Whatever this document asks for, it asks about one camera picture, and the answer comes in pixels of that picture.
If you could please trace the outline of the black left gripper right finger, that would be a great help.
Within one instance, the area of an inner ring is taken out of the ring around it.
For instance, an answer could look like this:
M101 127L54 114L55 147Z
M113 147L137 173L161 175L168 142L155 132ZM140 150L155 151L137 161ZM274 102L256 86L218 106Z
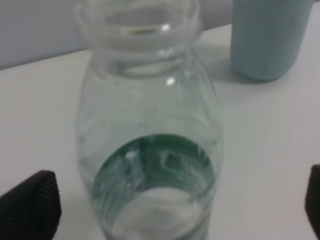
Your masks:
M305 194L304 209L316 236L320 239L320 165L311 167Z

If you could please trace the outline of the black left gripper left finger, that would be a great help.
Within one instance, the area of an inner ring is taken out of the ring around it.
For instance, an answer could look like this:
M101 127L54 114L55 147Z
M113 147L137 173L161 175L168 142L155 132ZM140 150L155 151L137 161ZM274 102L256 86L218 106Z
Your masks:
M0 238L52 240L61 216L56 174L40 170L0 197Z

